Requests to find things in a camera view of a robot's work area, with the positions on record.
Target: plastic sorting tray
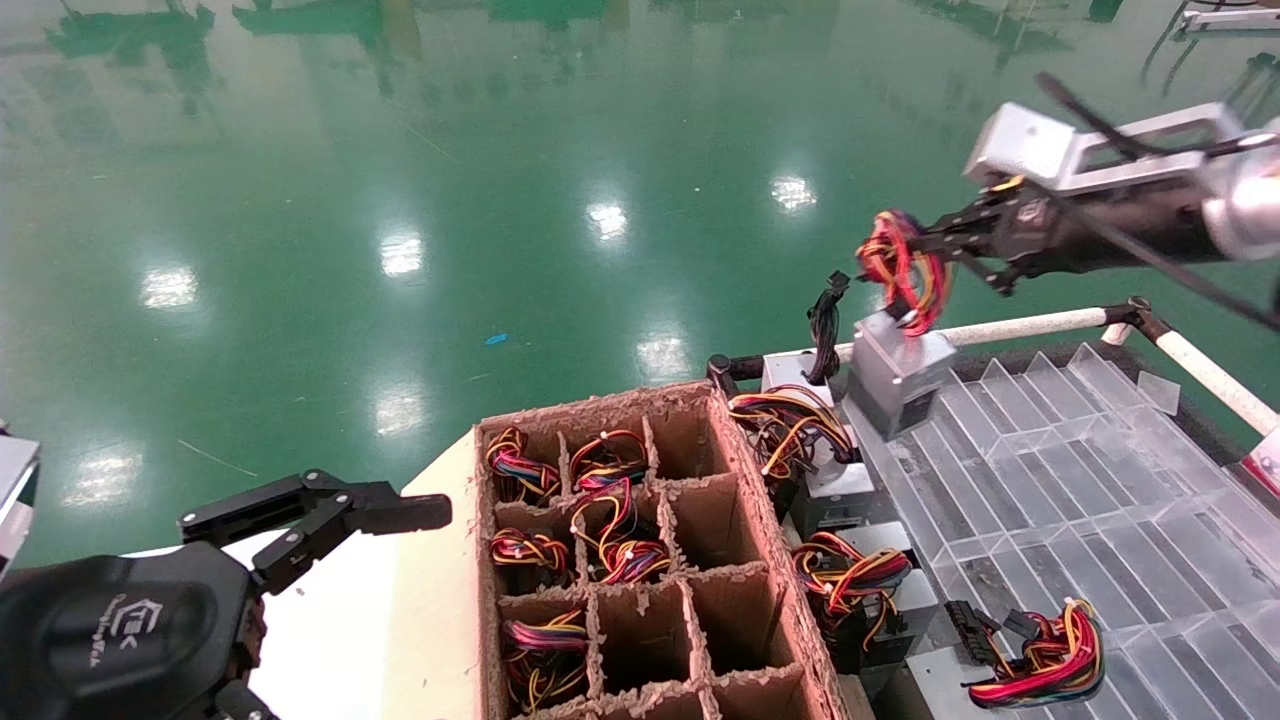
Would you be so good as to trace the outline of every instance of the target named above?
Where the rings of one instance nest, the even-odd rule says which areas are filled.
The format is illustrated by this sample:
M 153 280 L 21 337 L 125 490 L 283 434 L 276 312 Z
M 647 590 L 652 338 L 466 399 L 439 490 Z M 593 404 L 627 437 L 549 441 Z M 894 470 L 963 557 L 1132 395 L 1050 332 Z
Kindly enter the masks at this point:
M 521 711 L 507 692 L 500 624 L 547 621 L 575 607 L 585 610 L 589 633 L 582 694 L 531 719 L 870 717 L 869 708 L 852 712 L 840 694 L 817 626 L 797 600 L 803 593 L 754 455 L 724 413 L 709 383 L 692 383 L 517 413 L 476 428 L 486 717 Z M 494 502 L 484 448 L 511 425 L 529 434 L 531 455 L 558 465 L 566 479 L 547 507 Z M 573 492 L 568 460 L 614 428 L 645 441 L 650 464 L 634 498 L 675 559 L 652 583 L 591 582 L 594 553 L 570 530 L 585 493 Z M 572 580 L 513 594 L 507 569 L 488 560 L 493 533 L 508 527 L 571 543 Z
M 1096 698 L 1016 712 L 964 701 L 957 683 L 989 670 L 933 628 L 933 650 L 909 662 L 936 716 L 1280 712 L 1280 520 L 1170 420 L 1176 397 L 1084 345 L 1064 368 L 1038 355 L 1019 375 L 993 360 L 954 378 L 931 421 L 887 445 L 845 406 L 948 600 L 1000 619 L 1084 597 L 1105 628 Z

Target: clear plastic tray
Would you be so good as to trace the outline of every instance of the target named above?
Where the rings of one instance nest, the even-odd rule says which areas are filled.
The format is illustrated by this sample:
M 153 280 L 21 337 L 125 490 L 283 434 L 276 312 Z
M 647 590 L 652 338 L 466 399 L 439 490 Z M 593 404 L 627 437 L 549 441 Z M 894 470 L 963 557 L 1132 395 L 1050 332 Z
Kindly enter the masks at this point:
M 1105 628 L 1093 700 L 964 717 L 1280 712 L 1280 519 L 1170 420 L 1178 389 L 1155 377 L 1139 389 L 1082 345 L 1065 368 L 1039 355 L 1019 375 L 992 361 L 977 382 L 954 378 L 933 419 L 892 443 L 846 407 L 948 600 L 1001 619 L 1084 597 Z M 913 667 L 957 661 L 937 648 Z

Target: robotic arm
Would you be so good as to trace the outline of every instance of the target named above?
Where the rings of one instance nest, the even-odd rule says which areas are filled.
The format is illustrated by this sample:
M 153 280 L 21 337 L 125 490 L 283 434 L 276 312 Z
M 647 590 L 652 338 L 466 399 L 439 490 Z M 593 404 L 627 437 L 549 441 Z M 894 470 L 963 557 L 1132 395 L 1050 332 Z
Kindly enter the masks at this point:
M 0 720 L 274 720 L 247 684 L 266 634 L 262 597 L 356 532 L 451 520 L 447 496 L 307 470 L 187 512 L 172 553 L 13 573 L 0 585 Z M 219 550 L 294 521 L 252 568 Z
M 1210 104 L 1117 128 L 1038 79 L 1093 132 L 1002 105 L 965 168 L 982 196 L 922 228 L 910 251 L 959 263 L 1002 295 L 1052 272 L 1280 256 L 1280 118 L 1248 131 Z

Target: white pipe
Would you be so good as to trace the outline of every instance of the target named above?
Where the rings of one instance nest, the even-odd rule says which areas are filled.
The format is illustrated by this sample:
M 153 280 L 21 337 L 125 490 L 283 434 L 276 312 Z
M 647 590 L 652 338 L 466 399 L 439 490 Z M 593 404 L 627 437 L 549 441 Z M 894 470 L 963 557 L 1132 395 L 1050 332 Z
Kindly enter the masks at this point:
M 1202 386 L 1226 404 L 1251 428 L 1267 437 L 1280 428 L 1280 415 L 1233 378 L 1217 363 L 1201 352 L 1181 333 L 1167 332 L 1156 338 L 1156 347 L 1165 351 Z
M 946 328 L 937 332 L 951 341 L 951 345 L 960 347 L 964 345 L 982 345 L 984 342 L 1000 342 L 1002 340 L 1018 340 L 1083 328 L 1101 328 L 1105 324 L 1107 324 L 1106 310 L 1102 307 L 1084 307 L 1065 313 L 1050 313 L 1047 315 L 1032 315 L 1029 318 L 1014 318 L 1012 320 L 996 320 L 995 323 Z M 854 343 L 851 342 L 836 346 L 836 355 L 841 363 L 852 360 L 852 348 Z

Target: colorful wires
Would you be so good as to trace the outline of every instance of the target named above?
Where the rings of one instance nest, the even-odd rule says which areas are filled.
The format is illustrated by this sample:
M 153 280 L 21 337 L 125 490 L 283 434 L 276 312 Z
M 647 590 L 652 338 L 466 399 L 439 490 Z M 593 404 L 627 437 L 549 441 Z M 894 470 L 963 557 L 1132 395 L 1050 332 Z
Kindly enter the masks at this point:
M 520 428 L 507 428 L 485 451 L 485 460 L 498 478 L 498 498 L 545 505 L 559 489 L 559 470 L 525 456 L 529 436 Z
M 622 497 L 608 493 L 609 488 L 585 497 L 573 511 L 571 530 L 591 547 L 600 560 L 600 574 L 595 578 L 607 585 L 639 583 L 655 579 L 671 566 L 671 555 L 652 528 L 646 528 L 631 498 L 631 480 L 622 480 Z M 599 533 L 588 528 L 586 512 L 591 506 L 608 506 L 608 519 Z
M 978 707 L 996 708 L 1092 697 L 1106 676 L 1102 630 L 1093 606 L 1066 598 L 1062 615 L 1052 620 L 1038 612 L 1027 616 L 1039 625 L 1039 633 L 1023 643 L 1023 659 L 1010 664 L 1000 657 L 996 678 L 969 685 L 969 700 Z
M 534 712 L 581 694 L 586 682 L 586 614 L 571 610 L 544 625 L 502 624 L 507 691 L 522 712 Z
M 836 638 L 838 625 L 868 598 L 879 602 L 876 623 L 863 638 L 863 651 L 884 626 L 890 615 L 896 615 L 893 592 L 911 573 L 911 561 L 901 550 L 887 547 L 872 555 L 863 555 L 838 536 L 814 533 L 809 542 L 791 551 L 791 565 L 796 577 L 812 597 L 820 602 L 818 625 L 828 646 Z
M 852 438 L 835 413 L 804 386 L 778 386 L 768 392 L 735 396 L 728 401 L 728 414 L 748 432 L 763 462 L 760 474 L 774 483 L 794 479 L 803 470 L 814 471 L 814 445 L 819 439 L 831 445 L 837 462 L 859 459 Z
M 547 583 L 564 585 L 570 578 L 568 547 L 543 533 L 525 533 L 516 528 L 503 528 L 489 541 L 489 555 L 494 565 L 545 570 Z M 536 589 L 539 582 L 530 583 Z
M 863 277 L 884 286 L 884 304 L 901 300 L 914 313 L 905 318 L 904 332 L 924 334 L 942 315 L 951 296 L 951 266 L 934 255 L 913 252 L 910 240 L 919 225 L 901 210 L 876 215 L 872 236 L 858 249 Z
M 621 480 L 643 482 L 649 454 L 644 439 L 631 430 L 602 432 L 573 454 L 568 468 L 573 489 L 598 491 Z

